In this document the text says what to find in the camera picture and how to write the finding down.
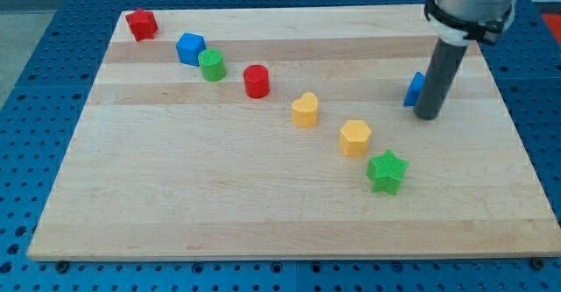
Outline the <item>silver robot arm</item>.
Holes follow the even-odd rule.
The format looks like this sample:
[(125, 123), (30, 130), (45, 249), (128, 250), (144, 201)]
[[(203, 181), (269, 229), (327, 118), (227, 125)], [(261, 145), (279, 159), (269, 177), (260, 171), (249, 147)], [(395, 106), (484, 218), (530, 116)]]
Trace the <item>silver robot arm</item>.
[(427, 0), (424, 14), (444, 43), (494, 45), (513, 24), (517, 0)]

